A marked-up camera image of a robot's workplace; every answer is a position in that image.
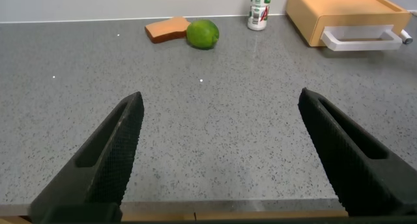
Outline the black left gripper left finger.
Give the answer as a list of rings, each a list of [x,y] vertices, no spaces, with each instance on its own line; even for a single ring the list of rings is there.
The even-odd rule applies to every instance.
[[[118,223],[144,117],[123,98],[30,205],[33,223]]]

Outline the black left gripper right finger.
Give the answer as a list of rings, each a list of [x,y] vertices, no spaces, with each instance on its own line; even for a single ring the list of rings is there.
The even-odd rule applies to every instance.
[[[340,203],[351,216],[416,215],[416,170],[317,92],[298,109]]]

